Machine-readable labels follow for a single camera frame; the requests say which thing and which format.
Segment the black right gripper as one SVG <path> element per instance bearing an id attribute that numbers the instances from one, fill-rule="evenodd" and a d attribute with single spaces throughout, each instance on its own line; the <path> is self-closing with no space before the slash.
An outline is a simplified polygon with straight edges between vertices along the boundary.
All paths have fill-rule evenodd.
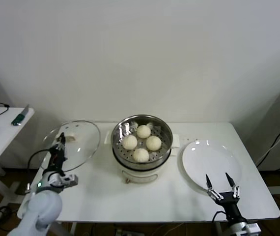
<path id="1" fill-rule="evenodd" d="M 226 178 L 233 193 L 218 193 L 214 190 L 210 178 L 206 175 L 207 193 L 213 200 L 216 200 L 217 205 L 224 208 L 228 223 L 247 223 L 247 220 L 241 215 L 237 206 L 240 198 L 240 188 L 228 173 L 226 173 Z"/>

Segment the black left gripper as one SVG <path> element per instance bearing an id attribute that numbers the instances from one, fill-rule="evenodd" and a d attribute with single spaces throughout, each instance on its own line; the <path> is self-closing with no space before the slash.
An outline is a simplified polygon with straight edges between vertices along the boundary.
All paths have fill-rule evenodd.
<path id="1" fill-rule="evenodd" d="M 50 160 L 49 167 L 57 170 L 62 169 L 63 162 L 66 160 L 65 158 L 65 136 L 64 134 L 60 135 L 60 138 L 56 138 L 56 143 L 54 144 L 54 148 L 49 149 L 50 152 Z"/>

